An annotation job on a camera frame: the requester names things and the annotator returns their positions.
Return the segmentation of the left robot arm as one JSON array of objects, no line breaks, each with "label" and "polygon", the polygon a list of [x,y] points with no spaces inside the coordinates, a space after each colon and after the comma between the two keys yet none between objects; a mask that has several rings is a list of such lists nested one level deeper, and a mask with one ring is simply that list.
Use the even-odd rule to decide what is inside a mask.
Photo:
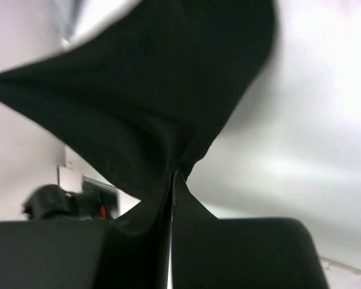
[{"label": "left robot arm", "polygon": [[60,166],[57,183],[32,191],[22,204],[22,213],[28,220],[114,220],[120,215],[119,194],[115,187]]}]

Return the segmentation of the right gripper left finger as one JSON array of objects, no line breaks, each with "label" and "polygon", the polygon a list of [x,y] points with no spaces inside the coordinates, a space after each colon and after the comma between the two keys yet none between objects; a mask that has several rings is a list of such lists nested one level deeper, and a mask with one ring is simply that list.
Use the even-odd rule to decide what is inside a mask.
[{"label": "right gripper left finger", "polygon": [[0,288],[166,288],[170,186],[114,220],[0,222]]}]

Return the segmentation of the black tank top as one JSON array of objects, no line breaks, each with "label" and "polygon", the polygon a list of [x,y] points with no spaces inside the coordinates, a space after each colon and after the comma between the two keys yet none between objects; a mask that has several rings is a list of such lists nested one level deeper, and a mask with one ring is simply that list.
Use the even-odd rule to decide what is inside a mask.
[{"label": "black tank top", "polygon": [[143,1],[89,42],[0,73],[0,102],[146,200],[205,156],[275,27],[272,1]]}]

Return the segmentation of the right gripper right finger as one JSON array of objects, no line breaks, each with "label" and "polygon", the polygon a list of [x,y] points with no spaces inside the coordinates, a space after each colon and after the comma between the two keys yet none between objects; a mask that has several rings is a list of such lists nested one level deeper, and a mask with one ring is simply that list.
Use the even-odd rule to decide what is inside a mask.
[{"label": "right gripper right finger", "polygon": [[219,219],[180,173],[172,197],[174,288],[327,288],[312,237],[298,220]]}]

